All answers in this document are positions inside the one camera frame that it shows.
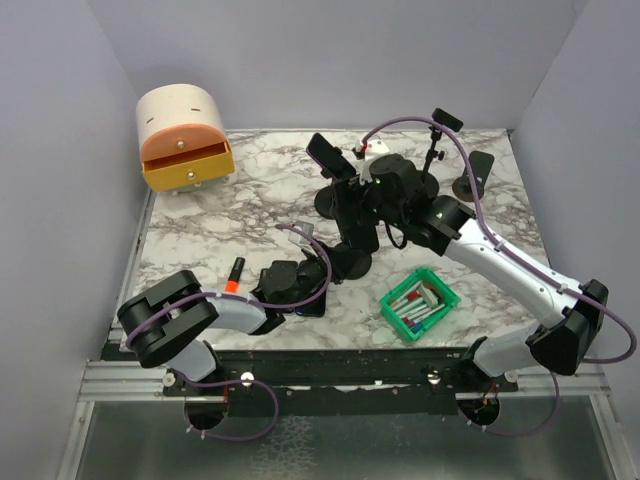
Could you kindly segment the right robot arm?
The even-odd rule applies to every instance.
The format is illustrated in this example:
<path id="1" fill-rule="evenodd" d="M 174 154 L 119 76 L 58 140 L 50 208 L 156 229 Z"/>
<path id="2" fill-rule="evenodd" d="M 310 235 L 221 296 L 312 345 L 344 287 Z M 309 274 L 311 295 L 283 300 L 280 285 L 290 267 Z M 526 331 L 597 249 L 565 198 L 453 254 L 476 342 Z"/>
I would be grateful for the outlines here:
<path id="1" fill-rule="evenodd" d="M 406 241 L 482 275 L 537 320 L 509 334 L 476 340 L 459 367 L 467 389 L 481 391 L 507 371 L 535 365 L 560 375 L 576 372 L 601 329 L 598 307 L 608 297 L 602 283 L 581 284 L 552 273 L 502 239 L 491 241 L 471 208 L 440 194 L 433 175 L 419 174 L 399 154 L 374 160 L 370 174 L 368 182 L 353 176 L 331 184 L 331 215 L 345 244 L 366 255 L 375 252 L 376 226 L 386 223 Z"/>

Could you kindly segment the black phone stand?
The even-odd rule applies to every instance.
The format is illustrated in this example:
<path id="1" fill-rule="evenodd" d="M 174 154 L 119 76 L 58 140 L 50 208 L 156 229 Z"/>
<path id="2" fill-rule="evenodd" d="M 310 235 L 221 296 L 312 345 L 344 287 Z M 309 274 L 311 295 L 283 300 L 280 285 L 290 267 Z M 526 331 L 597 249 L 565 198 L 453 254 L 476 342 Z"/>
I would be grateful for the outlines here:
<path id="1" fill-rule="evenodd" d="M 362 250 L 352 249 L 341 242 L 330 255 L 334 276 L 339 280 L 357 280 L 364 277 L 372 265 L 372 256 Z"/>
<path id="2" fill-rule="evenodd" d="M 321 170 L 321 175 L 329 181 L 329 184 L 316 193 L 314 197 L 314 208 L 322 218 L 333 220 L 333 183 L 335 178 L 326 169 Z"/>
<path id="3" fill-rule="evenodd" d="M 432 120 L 444 125 L 453 132 L 459 132 L 463 127 L 463 122 L 461 120 L 441 108 L 436 108 L 433 111 Z M 421 172 L 421 180 L 426 187 L 426 191 L 433 196 L 437 196 L 439 192 L 439 183 L 429 172 L 429 168 L 435 159 L 442 160 L 445 152 L 437 149 L 437 144 L 442 138 L 442 132 L 434 126 L 430 126 L 429 130 L 431 131 L 431 145 L 425 156 L 425 163 Z"/>

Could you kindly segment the black phone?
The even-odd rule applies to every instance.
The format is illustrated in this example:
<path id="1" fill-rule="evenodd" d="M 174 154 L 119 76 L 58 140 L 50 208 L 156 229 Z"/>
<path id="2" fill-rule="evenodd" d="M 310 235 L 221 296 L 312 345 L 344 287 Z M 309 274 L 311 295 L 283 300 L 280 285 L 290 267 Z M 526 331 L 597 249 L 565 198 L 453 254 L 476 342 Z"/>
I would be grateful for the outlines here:
<path id="1" fill-rule="evenodd" d="M 324 316 L 325 312 L 326 303 L 324 301 L 309 303 L 295 309 L 295 314 L 301 317 L 320 318 Z"/>

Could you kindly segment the wood base phone stand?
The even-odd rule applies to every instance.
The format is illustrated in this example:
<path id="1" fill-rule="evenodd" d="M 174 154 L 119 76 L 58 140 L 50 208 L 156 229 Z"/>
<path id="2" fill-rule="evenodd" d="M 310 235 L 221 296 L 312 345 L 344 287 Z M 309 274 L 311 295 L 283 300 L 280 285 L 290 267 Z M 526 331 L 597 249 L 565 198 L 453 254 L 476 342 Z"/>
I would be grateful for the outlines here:
<path id="1" fill-rule="evenodd" d="M 452 191 L 454 195 L 461 201 L 473 202 L 474 196 L 471 189 L 471 180 L 475 181 L 477 197 L 482 199 L 485 192 L 485 185 L 491 173 L 495 157 L 489 153 L 482 151 L 472 151 L 469 154 L 469 163 L 472 168 L 472 175 L 467 169 L 454 180 Z"/>

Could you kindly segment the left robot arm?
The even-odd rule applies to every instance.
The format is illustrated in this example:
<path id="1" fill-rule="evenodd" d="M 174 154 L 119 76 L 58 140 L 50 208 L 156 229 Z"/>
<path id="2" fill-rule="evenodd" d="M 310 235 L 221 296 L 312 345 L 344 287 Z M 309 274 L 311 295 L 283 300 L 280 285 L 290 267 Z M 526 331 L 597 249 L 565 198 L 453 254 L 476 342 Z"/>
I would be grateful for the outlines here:
<path id="1" fill-rule="evenodd" d="M 221 371 L 212 347 L 198 336 L 209 328 L 270 333 L 287 314 L 324 301 L 328 281 L 344 279 L 346 264 L 337 251 L 329 250 L 328 259 L 307 253 L 299 263 L 274 261 L 246 296 L 205 289 L 192 271 L 181 270 L 119 307 L 126 346 L 143 368 L 165 364 L 184 374 L 195 392 L 210 394 Z"/>

